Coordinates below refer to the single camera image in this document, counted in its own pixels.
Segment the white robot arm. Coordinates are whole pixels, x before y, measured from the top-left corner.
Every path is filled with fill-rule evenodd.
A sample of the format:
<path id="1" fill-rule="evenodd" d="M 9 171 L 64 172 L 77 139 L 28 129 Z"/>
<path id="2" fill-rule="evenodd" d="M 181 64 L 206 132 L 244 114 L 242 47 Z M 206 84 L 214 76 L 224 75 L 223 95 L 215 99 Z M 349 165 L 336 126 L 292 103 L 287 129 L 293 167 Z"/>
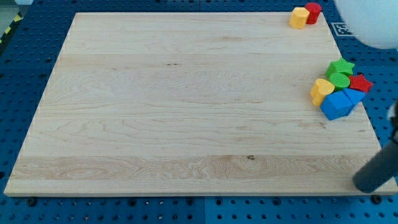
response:
<path id="1" fill-rule="evenodd" d="M 397 0 L 335 0 L 351 33 L 377 49 L 397 48 Z"/>

